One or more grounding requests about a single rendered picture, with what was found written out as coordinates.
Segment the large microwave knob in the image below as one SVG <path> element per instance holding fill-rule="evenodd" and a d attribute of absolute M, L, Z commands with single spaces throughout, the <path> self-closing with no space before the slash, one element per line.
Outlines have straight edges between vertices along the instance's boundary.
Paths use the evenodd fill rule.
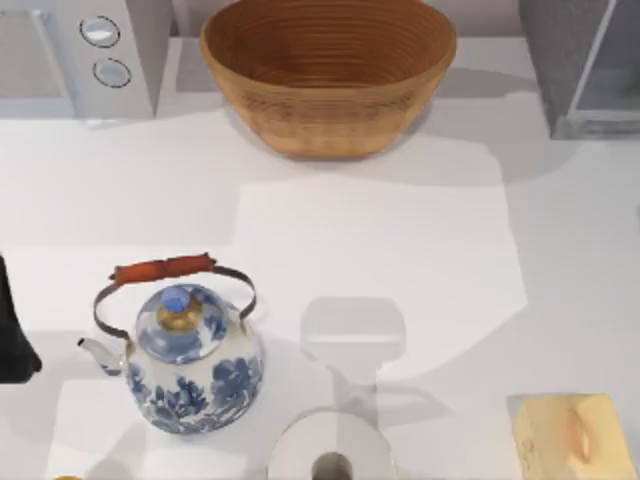
<path fill-rule="evenodd" d="M 118 25 L 106 16 L 83 19 L 79 24 L 79 32 L 89 45 L 96 48 L 111 48 L 121 37 Z"/>

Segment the pale microwave oven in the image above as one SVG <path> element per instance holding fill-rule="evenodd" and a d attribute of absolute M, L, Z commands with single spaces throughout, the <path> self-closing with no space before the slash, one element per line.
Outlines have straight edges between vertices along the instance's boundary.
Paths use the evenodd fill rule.
<path fill-rule="evenodd" d="M 121 37 L 96 48 L 83 19 L 106 16 Z M 174 23 L 171 0 L 0 0 L 0 119 L 154 117 Z M 114 58 L 132 74 L 101 85 L 93 64 Z"/>

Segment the white paper roll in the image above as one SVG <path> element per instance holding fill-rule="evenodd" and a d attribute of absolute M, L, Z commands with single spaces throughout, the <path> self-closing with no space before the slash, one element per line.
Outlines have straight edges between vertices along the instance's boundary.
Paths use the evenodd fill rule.
<path fill-rule="evenodd" d="M 277 440 L 267 480 L 399 480 L 384 435 L 362 418 L 317 411 L 290 425 Z"/>

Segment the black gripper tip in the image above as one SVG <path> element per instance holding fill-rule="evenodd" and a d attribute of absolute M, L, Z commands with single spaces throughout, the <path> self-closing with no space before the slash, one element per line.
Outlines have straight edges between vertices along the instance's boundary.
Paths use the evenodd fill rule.
<path fill-rule="evenodd" d="M 42 370 L 42 361 L 17 317 L 5 260 L 0 255 L 0 385 L 24 384 Z"/>

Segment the grey cabinet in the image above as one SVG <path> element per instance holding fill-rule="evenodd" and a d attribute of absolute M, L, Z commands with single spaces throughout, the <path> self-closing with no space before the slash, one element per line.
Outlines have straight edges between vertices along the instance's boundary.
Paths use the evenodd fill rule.
<path fill-rule="evenodd" d="M 519 0 L 553 140 L 640 140 L 640 0 Z"/>

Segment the brown woven basket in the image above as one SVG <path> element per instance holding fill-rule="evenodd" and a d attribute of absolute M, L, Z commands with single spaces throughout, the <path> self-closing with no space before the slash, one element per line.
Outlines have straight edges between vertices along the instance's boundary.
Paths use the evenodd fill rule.
<path fill-rule="evenodd" d="M 293 157 L 366 157 L 423 113 L 457 49 L 426 0 L 235 0 L 202 57 L 239 119 Z"/>

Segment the blue and white teapot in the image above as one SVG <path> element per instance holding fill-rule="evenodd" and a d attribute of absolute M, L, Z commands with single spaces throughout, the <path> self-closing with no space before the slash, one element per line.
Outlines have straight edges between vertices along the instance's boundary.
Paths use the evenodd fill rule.
<path fill-rule="evenodd" d="M 116 354 L 82 337 L 102 371 L 123 377 L 143 418 L 173 435 L 199 435 L 240 419 L 257 398 L 264 378 L 262 341 L 248 322 L 257 299 L 237 307 L 215 291 L 182 277 L 211 273 L 254 285 L 250 277 L 209 254 L 117 266 L 95 297 L 100 304 L 120 288 L 170 280 L 141 306 L 131 331 L 93 316 L 105 334 L 124 343 Z"/>

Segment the small microwave knob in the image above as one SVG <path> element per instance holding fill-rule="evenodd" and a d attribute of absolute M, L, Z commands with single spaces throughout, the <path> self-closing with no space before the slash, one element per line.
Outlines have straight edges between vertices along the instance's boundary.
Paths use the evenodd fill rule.
<path fill-rule="evenodd" d="M 96 61 L 93 64 L 92 73 L 101 85 L 112 89 L 124 88 L 132 80 L 129 67 L 114 58 Z"/>

